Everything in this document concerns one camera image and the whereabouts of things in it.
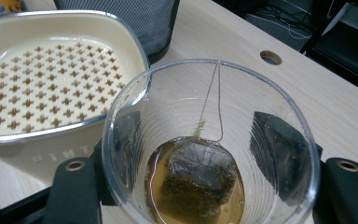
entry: tea bag string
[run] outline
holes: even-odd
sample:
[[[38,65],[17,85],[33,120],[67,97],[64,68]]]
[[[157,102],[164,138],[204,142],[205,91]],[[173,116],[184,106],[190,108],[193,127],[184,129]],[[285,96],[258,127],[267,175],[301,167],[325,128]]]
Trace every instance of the tea bag string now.
[[[220,60],[217,60],[216,66],[214,67],[214,70],[213,70],[212,80],[211,80],[211,83],[209,84],[208,92],[206,94],[205,102],[204,102],[204,105],[203,105],[203,108],[201,111],[199,126],[202,126],[202,117],[203,117],[203,113],[205,111],[206,104],[208,102],[209,94],[212,89],[214,77],[216,75],[216,70],[217,70],[217,111],[219,114],[219,122],[220,122],[220,138],[218,140],[216,140],[215,142],[220,142],[223,139],[223,121],[222,121],[222,113],[221,113],[221,109],[220,109],[220,98],[221,98],[220,97]]]

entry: brown liquid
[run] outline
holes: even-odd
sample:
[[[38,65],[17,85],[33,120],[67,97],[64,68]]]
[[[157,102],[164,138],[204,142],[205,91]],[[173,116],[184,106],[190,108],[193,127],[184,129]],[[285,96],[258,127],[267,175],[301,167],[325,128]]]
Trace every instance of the brown liquid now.
[[[244,191],[243,184],[235,164],[235,182],[229,191],[227,201],[218,204],[213,211],[202,211],[200,200],[195,197],[180,195],[172,197],[162,190],[164,180],[169,172],[170,155],[180,148],[178,139],[170,140],[156,149],[148,162],[148,171],[145,179],[146,203],[150,213],[157,223],[239,223],[243,212]],[[202,143],[207,147],[211,142],[195,137],[181,138],[183,141]]]

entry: round hole in desk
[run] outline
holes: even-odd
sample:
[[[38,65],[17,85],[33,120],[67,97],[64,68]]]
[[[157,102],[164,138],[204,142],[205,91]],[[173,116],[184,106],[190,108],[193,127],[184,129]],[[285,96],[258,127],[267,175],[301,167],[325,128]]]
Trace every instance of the round hole in desk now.
[[[264,62],[273,64],[273,65],[280,65],[282,63],[281,57],[269,50],[263,50],[260,52],[260,57],[264,60]]]

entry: light wood surface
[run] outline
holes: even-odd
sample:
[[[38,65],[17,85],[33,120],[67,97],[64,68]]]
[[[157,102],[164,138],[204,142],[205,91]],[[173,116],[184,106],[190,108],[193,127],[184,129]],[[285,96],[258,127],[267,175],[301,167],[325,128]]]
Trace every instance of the light wood surface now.
[[[53,9],[51,0],[28,0],[31,10]],[[269,50],[280,65],[264,62]],[[310,125],[323,160],[342,157],[358,161],[358,88],[297,51],[257,29],[210,0],[181,0],[172,43],[156,66],[181,59],[210,58],[237,63],[270,78],[292,96]],[[0,206],[12,204],[46,186],[0,162]],[[122,214],[104,212],[104,220]]]

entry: clear glass cup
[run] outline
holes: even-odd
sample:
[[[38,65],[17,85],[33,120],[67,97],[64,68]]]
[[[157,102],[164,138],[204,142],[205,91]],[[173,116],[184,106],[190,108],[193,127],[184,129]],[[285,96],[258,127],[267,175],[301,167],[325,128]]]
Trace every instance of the clear glass cup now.
[[[218,141],[235,159],[245,193],[241,223],[300,223],[308,217],[320,164],[295,102],[252,70],[197,59],[145,71],[120,92],[107,116],[105,176],[133,221],[155,222],[145,202],[151,154],[195,133]]]

